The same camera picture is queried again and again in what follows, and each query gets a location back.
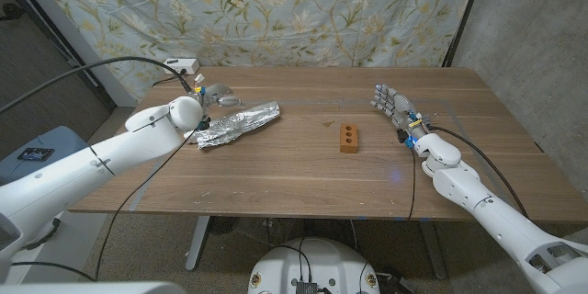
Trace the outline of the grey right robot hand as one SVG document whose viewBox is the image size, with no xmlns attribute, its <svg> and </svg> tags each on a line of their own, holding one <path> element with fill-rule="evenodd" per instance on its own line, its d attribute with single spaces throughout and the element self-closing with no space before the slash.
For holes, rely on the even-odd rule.
<svg viewBox="0 0 588 294">
<path fill-rule="evenodd" d="M 396 89 L 387 85 L 376 85 L 374 100 L 370 105 L 384 113 L 398 130 L 408 136 L 419 140 L 428 134 L 428 129 L 414 105 Z"/>
</svg>

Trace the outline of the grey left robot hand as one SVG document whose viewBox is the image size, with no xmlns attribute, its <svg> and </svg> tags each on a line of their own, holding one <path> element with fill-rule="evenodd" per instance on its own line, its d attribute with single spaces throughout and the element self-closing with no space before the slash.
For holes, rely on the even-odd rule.
<svg viewBox="0 0 588 294">
<path fill-rule="evenodd" d="M 243 107 L 244 102 L 233 94 L 230 87 L 224 84 L 209 85 L 204 88 L 201 106 L 204 110 L 212 105 L 219 107 Z"/>
</svg>

